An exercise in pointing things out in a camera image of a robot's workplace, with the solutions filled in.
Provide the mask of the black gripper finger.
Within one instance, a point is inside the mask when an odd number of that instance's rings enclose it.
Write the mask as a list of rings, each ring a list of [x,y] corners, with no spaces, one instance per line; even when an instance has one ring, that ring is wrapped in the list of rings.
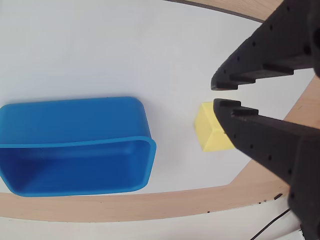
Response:
[[[235,100],[216,98],[213,111],[236,149],[290,186],[290,209],[312,237],[319,239],[319,129],[261,116]]]
[[[320,74],[320,2],[285,0],[218,68],[213,91],[313,69]]]

